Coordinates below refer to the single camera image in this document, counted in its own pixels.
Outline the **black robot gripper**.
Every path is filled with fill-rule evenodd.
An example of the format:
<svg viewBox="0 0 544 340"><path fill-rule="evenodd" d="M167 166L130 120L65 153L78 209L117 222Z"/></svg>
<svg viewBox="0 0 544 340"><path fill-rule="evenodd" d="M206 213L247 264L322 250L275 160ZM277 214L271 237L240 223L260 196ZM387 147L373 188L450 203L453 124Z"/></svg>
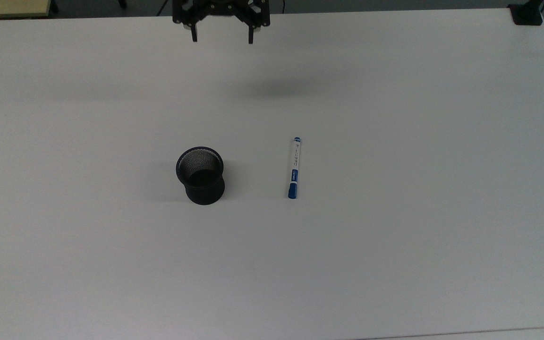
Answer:
<svg viewBox="0 0 544 340"><path fill-rule="evenodd" d="M196 23L206 17L235 17L248 27L248 43L254 43L255 28L270 25L268 0L173 0L172 20L190 26L192 41L198 41Z"/></svg>

